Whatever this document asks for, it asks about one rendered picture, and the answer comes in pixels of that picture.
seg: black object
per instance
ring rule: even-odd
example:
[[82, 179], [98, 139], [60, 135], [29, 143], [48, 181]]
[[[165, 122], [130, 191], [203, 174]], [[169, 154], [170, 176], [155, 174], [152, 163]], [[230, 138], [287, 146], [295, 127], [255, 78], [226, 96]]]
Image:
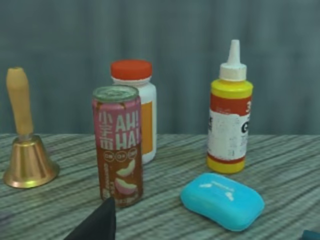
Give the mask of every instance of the black object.
[[301, 240], [320, 240], [320, 233], [304, 230]]
[[64, 240], [115, 240], [116, 205], [113, 197], [106, 199]]

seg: pink and brown can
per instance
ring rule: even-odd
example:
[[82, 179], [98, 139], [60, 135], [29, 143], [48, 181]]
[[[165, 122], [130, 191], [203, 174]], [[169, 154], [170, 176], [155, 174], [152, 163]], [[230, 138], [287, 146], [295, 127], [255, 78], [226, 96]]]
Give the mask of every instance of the pink and brown can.
[[143, 194], [141, 99], [135, 87], [112, 85], [93, 91], [92, 100], [100, 196], [118, 207]]

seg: gray backdrop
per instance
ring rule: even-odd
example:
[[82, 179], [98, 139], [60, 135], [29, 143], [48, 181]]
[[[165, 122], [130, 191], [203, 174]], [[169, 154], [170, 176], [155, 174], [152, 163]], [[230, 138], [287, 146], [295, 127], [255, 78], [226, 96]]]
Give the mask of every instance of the gray backdrop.
[[250, 133], [320, 134], [320, 0], [2, 0], [0, 131], [15, 131], [9, 67], [27, 73], [37, 133], [92, 133], [92, 90], [112, 61], [141, 58], [158, 131], [206, 133], [231, 39], [255, 86]]

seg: number 3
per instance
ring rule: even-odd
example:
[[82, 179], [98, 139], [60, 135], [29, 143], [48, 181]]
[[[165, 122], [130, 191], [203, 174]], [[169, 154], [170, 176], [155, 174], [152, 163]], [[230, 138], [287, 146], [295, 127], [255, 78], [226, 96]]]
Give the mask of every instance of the number 3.
[[248, 113], [250, 113], [250, 111], [251, 111], [251, 101], [248, 101], [248, 102], [246, 103], [246, 110], [245, 110], [245, 112], [248, 114]]

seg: wood grain tabletop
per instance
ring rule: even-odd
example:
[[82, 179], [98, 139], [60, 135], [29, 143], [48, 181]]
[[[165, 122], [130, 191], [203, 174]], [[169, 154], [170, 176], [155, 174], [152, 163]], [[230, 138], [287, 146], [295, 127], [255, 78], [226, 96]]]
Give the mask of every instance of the wood grain tabletop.
[[[102, 200], [93, 135], [41, 135], [59, 177], [32, 189], [0, 182], [0, 240], [63, 240]], [[117, 209], [117, 240], [297, 240], [320, 232], [320, 136], [254, 135], [245, 169], [229, 175], [257, 190], [262, 215], [245, 231], [230, 232], [186, 210], [179, 194], [210, 172], [205, 135], [158, 136], [154, 161], [144, 167], [144, 195]], [[9, 165], [14, 135], [0, 135], [0, 175]]]

